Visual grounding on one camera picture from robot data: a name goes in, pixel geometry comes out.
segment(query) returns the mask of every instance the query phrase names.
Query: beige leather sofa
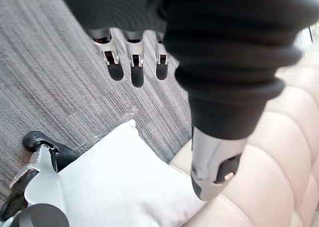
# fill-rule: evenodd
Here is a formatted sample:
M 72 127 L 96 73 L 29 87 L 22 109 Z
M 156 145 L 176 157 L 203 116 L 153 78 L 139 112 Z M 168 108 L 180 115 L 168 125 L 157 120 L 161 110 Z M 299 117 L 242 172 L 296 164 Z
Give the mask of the beige leather sofa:
M 319 56 L 311 55 L 278 71 L 288 85 L 267 104 L 236 177 L 184 226 L 311 225 L 319 201 Z M 189 175 L 190 164 L 191 142 L 170 165 Z

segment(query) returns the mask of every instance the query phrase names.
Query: robotic hand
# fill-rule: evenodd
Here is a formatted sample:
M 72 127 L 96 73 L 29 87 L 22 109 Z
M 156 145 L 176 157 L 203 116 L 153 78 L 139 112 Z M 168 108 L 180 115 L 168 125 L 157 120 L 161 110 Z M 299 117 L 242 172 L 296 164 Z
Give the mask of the robotic hand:
M 295 64 L 297 33 L 315 23 L 318 0 L 64 0 L 94 40 L 111 77 L 123 69 L 110 28 L 123 31 L 132 83 L 143 84 L 143 31 L 157 33 L 157 77 L 175 77 L 188 92 L 193 125 L 193 189 L 216 197 L 236 174 L 247 137 L 267 100 L 284 83 L 279 67 Z

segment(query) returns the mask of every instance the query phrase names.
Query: gray carpet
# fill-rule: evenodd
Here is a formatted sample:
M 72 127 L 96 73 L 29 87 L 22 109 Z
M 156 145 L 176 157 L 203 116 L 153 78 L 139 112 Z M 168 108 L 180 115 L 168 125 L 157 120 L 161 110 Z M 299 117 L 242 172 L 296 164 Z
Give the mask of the gray carpet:
M 170 161 L 191 135 L 186 93 L 174 79 L 155 76 L 154 35 L 145 36 L 145 84 L 133 88 L 123 38 L 125 77 L 113 81 L 91 40 L 62 0 L 0 0 L 0 205 L 28 162 L 21 138 L 40 130 L 81 146 L 133 113 L 141 137 Z

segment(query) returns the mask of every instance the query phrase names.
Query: robotic finger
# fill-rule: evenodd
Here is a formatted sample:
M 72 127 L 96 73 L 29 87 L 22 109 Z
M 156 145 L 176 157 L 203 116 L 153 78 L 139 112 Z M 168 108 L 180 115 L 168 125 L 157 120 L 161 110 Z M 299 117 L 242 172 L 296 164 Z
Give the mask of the robotic finger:
M 167 77 L 168 53 L 163 44 L 163 34 L 156 33 L 156 76 L 159 80 L 164 80 Z
M 119 59 L 119 53 L 112 37 L 111 31 L 108 29 L 105 36 L 99 39 L 93 39 L 96 47 L 106 63 L 109 74 L 112 79 L 119 81 L 123 78 L 124 72 Z
M 131 66 L 132 84 L 139 88 L 144 83 L 143 61 L 144 61 L 144 42 L 142 32 L 123 31 L 125 46 Z
M 235 176 L 247 139 L 222 140 L 193 129 L 191 179 L 201 200 L 212 200 Z

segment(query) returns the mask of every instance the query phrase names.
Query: white pillow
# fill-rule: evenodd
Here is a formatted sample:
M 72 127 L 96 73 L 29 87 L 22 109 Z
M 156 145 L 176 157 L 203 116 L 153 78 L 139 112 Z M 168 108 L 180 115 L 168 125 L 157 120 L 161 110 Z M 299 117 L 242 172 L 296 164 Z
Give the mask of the white pillow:
M 181 226 L 204 205 L 191 179 L 126 122 L 60 172 L 72 227 Z

